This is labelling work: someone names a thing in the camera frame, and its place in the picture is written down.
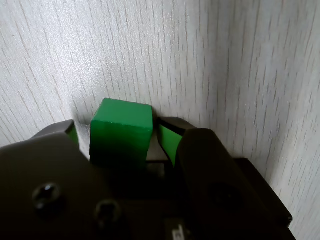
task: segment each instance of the screw head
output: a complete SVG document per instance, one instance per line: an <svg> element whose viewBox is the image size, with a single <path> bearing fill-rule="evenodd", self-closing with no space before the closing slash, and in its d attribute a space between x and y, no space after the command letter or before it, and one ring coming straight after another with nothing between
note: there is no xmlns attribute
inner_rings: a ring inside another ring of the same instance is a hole
<svg viewBox="0 0 320 240"><path fill-rule="evenodd" d="M61 198L60 187L52 182L38 186L32 193L32 202L36 210L43 210Z"/></svg>
<svg viewBox="0 0 320 240"><path fill-rule="evenodd" d="M115 200L102 200L95 207L94 218L101 230L112 228L121 215L122 210Z"/></svg>

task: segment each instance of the wood grain surface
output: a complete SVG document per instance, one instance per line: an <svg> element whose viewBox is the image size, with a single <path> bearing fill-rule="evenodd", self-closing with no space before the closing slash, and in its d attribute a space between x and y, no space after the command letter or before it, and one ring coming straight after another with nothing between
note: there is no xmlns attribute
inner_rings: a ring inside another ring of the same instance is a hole
<svg viewBox="0 0 320 240"><path fill-rule="evenodd" d="M0 0L0 147L103 98L211 128L320 235L317 0Z"/></svg>

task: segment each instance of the green block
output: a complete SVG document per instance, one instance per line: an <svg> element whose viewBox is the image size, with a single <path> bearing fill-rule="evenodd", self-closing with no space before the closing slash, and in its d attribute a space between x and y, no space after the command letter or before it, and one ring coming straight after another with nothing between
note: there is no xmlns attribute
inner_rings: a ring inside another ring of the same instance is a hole
<svg viewBox="0 0 320 240"><path fill-rule="evenodd" d="M91 121L90 161L102 167L142 169L152 131L150 105L105 98Z"/></svg>

